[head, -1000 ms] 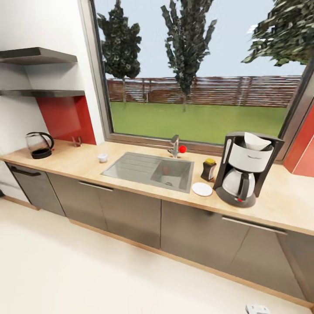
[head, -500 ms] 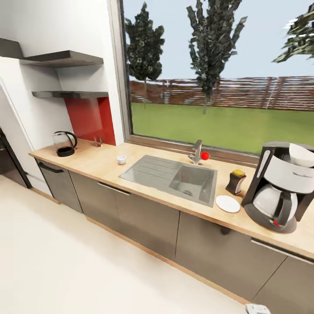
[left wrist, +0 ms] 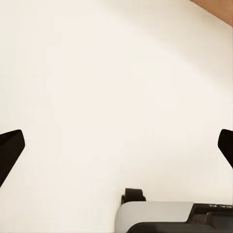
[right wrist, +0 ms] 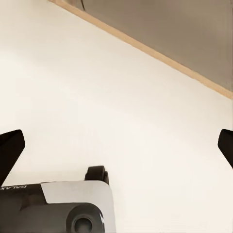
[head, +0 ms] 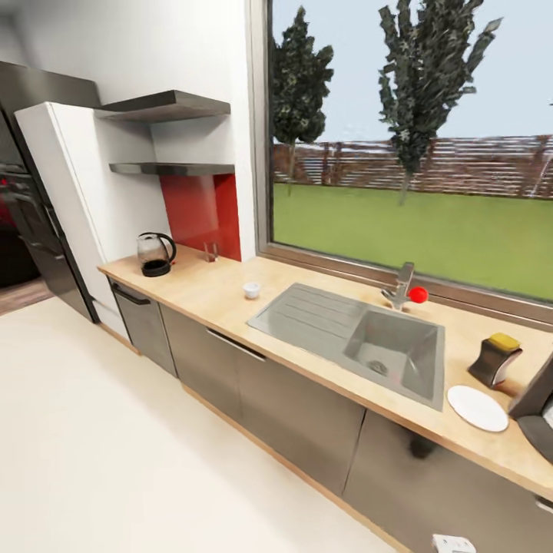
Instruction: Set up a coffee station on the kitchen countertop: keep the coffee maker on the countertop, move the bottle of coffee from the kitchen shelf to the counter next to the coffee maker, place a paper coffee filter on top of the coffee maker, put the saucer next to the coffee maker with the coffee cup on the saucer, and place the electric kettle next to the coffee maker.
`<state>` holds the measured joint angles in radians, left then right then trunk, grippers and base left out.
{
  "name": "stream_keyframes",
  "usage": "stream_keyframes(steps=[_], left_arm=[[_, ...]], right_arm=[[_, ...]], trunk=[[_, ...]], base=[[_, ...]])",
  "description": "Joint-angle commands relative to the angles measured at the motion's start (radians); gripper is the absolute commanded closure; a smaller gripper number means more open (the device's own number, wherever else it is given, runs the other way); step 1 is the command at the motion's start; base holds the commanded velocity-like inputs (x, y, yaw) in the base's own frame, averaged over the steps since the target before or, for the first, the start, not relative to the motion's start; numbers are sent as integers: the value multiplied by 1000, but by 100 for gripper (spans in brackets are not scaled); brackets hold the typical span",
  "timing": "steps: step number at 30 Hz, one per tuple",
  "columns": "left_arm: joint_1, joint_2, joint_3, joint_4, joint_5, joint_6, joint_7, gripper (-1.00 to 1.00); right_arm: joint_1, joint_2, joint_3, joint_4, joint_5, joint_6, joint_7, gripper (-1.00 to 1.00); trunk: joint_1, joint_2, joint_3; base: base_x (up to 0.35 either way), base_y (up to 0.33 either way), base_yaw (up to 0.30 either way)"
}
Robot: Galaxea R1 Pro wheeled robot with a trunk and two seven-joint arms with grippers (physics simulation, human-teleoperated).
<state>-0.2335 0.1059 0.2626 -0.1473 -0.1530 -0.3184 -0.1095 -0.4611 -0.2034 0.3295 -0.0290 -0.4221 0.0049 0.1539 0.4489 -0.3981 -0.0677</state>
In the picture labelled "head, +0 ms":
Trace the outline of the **coffee cup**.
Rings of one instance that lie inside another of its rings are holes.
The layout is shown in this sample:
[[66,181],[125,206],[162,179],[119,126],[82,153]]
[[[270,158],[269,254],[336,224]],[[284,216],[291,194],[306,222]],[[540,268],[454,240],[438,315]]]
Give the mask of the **coffee cup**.
[[260,287],[258,283],[250,282],[244,286],[243,290],[249,299],[255,299],[259,295]]

